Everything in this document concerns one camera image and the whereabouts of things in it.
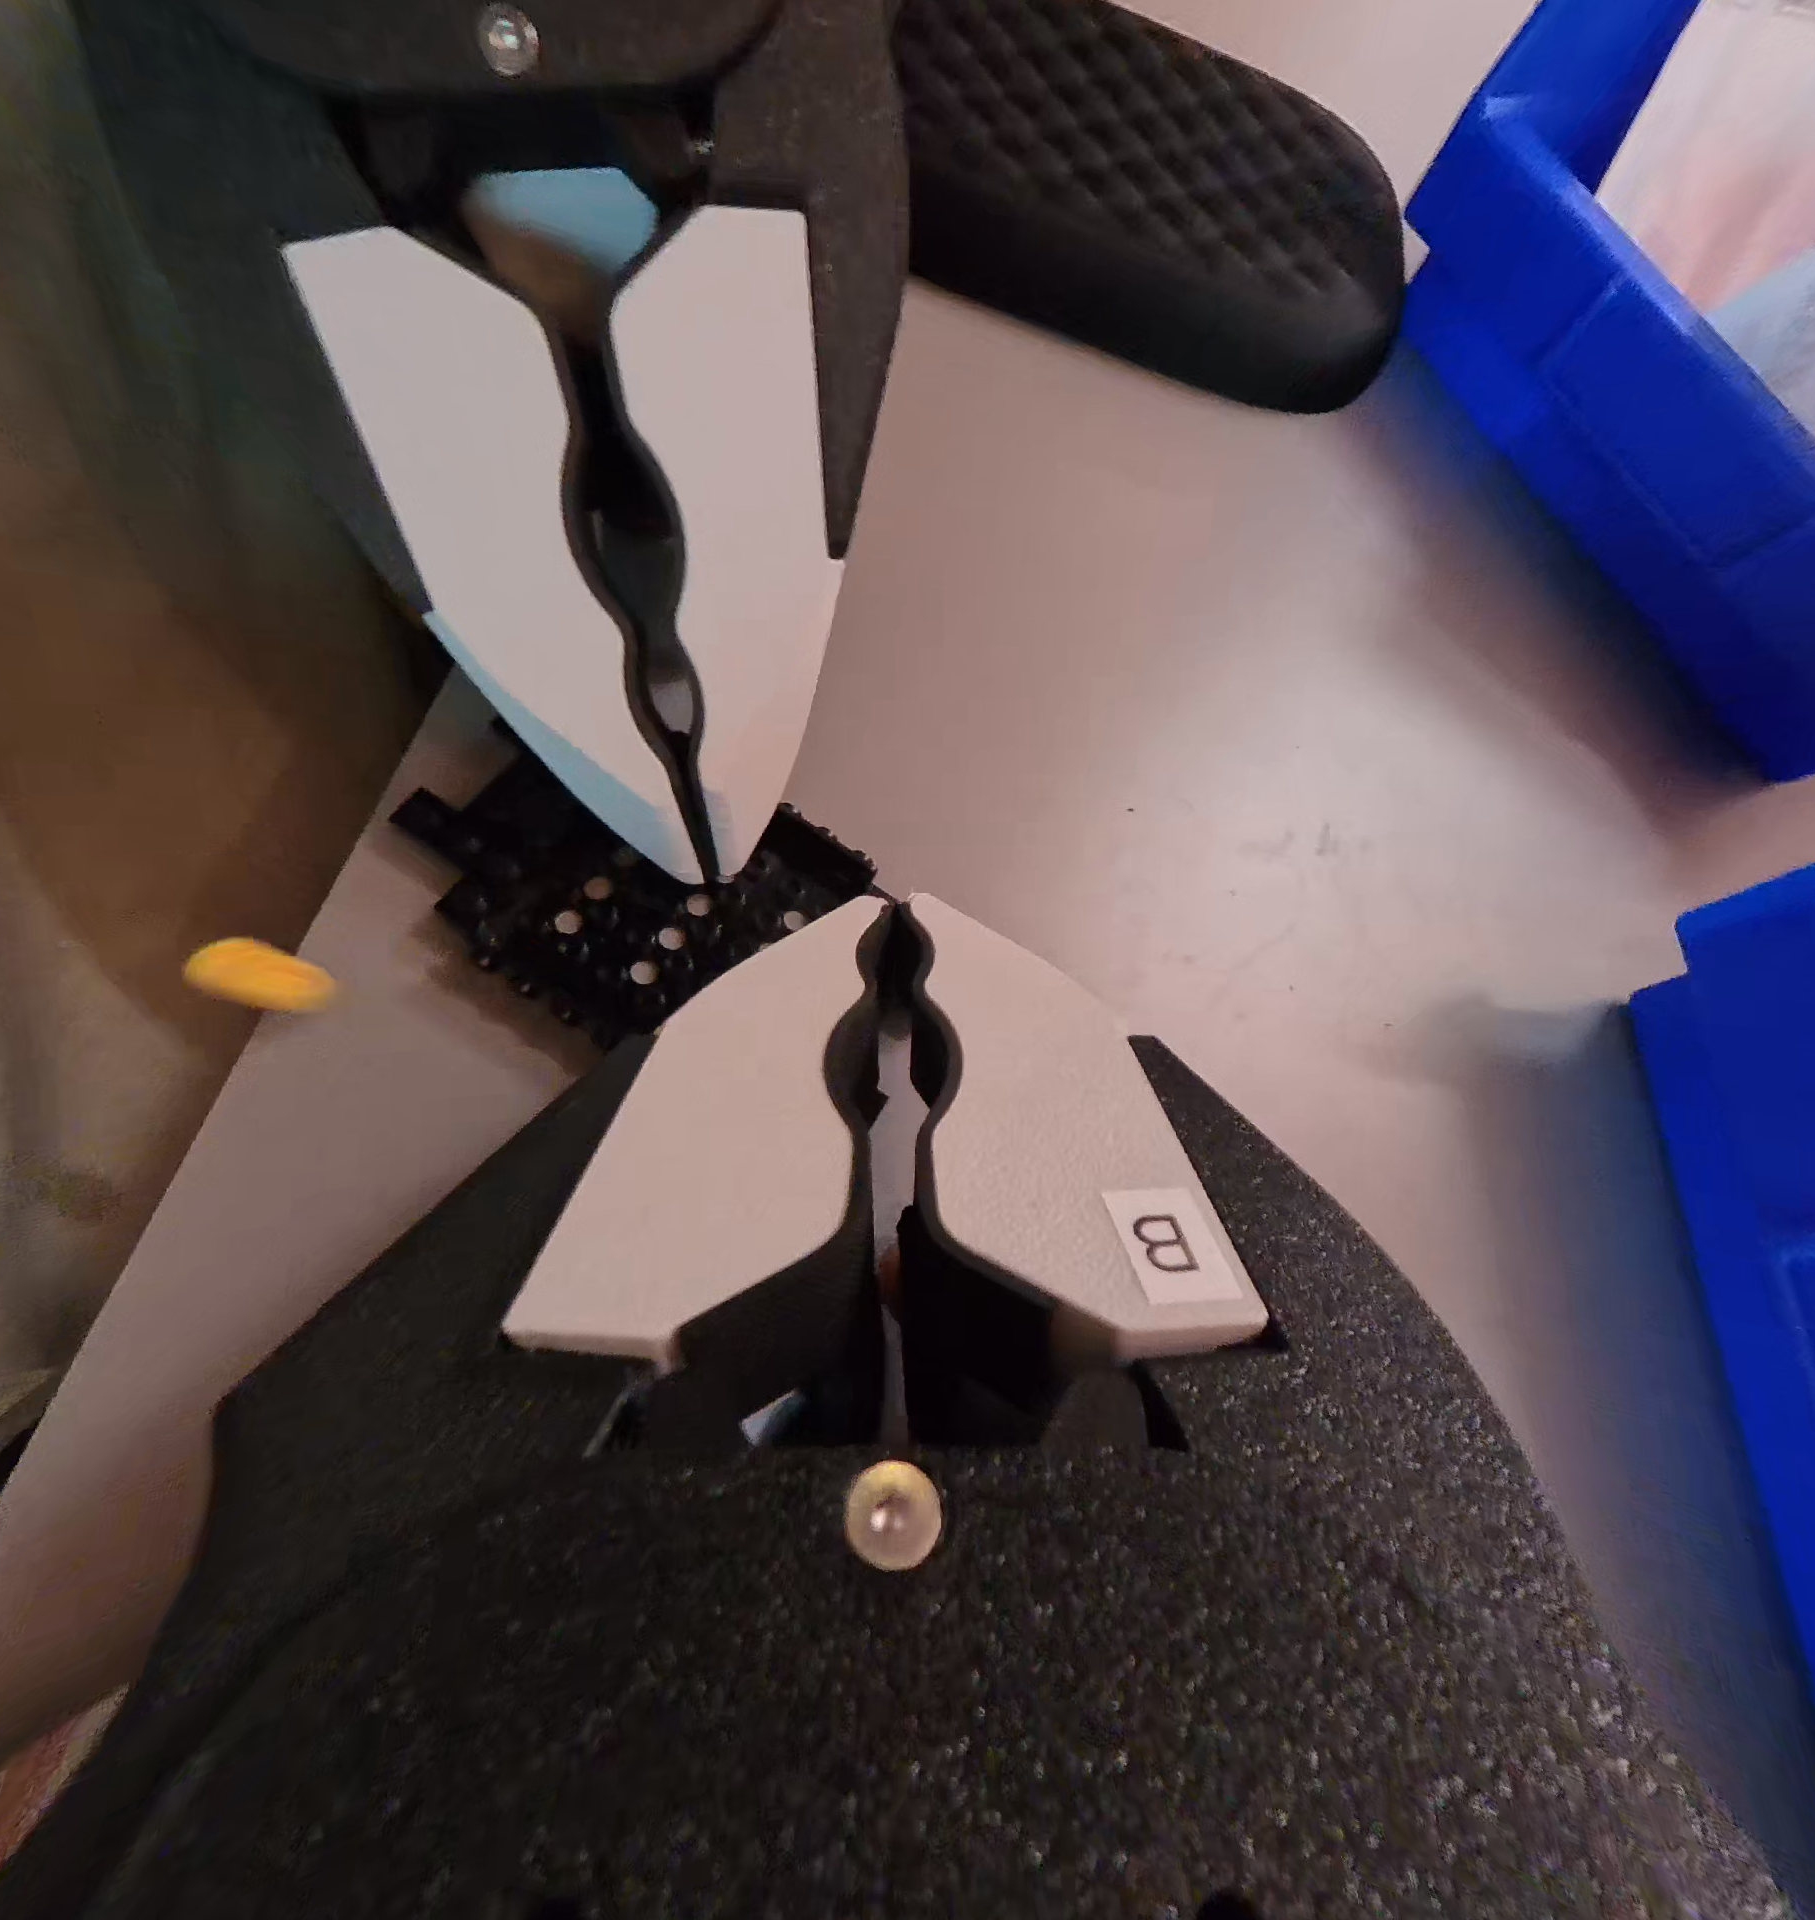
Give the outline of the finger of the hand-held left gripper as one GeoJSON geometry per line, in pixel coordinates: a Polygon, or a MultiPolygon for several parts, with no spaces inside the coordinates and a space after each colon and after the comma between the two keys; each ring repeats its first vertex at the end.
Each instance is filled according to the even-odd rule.
{"type": "Polygon", "coordinates": [[[667,765],[633,713],[630,640],[569,539],[573,419],[535,314],[388,226],[280,257],[423,587],[423,622],[605,829],[699,881],[667,765]]]}
{"type": "Polygon", "coordinates": [[[829,549],[806,218],[696,208],[609,303],[619,408],[677,516],[674,637],[717,877],[782,802],[844,563],[829,549]]]}

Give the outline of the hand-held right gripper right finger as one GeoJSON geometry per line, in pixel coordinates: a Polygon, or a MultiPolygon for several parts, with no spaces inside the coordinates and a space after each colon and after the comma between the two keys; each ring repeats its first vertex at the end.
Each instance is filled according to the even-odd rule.
{"type": "Polygon", "coordinates": [[[924,1253],[906,1302],[959,1361],[1131,1364],[1270,1310],[1125,1024],[947,902],[908,896],[924,1253]]]}

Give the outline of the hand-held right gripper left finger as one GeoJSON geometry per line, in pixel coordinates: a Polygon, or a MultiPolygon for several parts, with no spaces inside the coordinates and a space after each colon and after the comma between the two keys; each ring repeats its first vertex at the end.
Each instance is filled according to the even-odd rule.
{"type": "Polygon", "coordinates": [[[655,1033],[502,1319],[514,1348],[679,1370],[699,1320],[829,1247],[856,1183],[829,1050],[889,912],[837,906],[655,1033]]]}

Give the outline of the black toy brick chassis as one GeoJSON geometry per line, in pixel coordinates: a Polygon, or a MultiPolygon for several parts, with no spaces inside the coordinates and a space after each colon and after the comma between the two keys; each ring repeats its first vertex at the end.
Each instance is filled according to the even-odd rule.
{"type": "Polygon", "coordinates": [[[599,1050],[875,890],[863,854],[787,804],[737,877],[679,881],[599,824],[512,733],[466,802],[413,788],[391,827],[451,869],[436,912],[475,970],[599,1050]]]}

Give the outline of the yellow toy brick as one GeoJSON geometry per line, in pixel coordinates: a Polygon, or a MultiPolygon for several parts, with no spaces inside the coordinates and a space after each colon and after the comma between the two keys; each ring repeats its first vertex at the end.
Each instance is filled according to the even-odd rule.
{"type": "Polygon", "coordinates": [[[315,1015],[338,994],[337,980],[318,964],[249,936],[192,950],[181,980],[200,997],[275,1016],[315,1015]]]}

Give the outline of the grey desk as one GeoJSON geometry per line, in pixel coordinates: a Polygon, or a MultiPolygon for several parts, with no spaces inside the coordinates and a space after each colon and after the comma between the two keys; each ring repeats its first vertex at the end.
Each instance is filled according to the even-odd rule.
{"type": "MultiPolygon", "coordinates": [[[[377,820],[481,768],[470,699],[422,726],[299,943],[211,940],[338,994],[220,1002],[249,1040],[0,1501],[0,1765],[142,1651],[216,1391],[585,1068],[377,820]]],[[[1815,1915],[1815,1733],[1621,1015],[1681,912],[1815,861],[1815,780],[1731,760],[1412,360],[1277,419],[917,291],[792,799],[1376,1236],[1815,1915]]]]}

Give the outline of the person's beige clothing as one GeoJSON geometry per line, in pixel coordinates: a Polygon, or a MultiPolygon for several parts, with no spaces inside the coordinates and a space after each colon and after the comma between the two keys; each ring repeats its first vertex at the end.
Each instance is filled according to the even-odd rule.
{"type": "Polygon", "coordinates": [[[435,671],[135,228],[71,6],[0,6],[0,1471],[435,671]]]}

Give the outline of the blue plastic bin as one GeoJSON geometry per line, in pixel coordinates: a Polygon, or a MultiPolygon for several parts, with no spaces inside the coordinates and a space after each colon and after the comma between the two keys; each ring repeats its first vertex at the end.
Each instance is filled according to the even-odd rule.
{"type": "Polygon", "coordinates": [[[1411,204],[1400,334],[1716,723],[1815,774],[1815,436],[1599,204],[1692,4],[1540,4],[1411,204]]]}
{"type": "Polygon", "coordinates": [[[1628,1023],[1815,1713],[1815,863],[1676,940],[1628,1023]]]}

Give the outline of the flat white paper bag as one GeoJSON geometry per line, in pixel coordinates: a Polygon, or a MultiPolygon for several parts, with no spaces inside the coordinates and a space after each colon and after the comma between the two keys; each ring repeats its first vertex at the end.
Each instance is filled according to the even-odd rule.
{"type": "Polygon", "coordinates": [[[1599,192],[1815,436],[1815,4],[1710,4],[1599,192]]]}

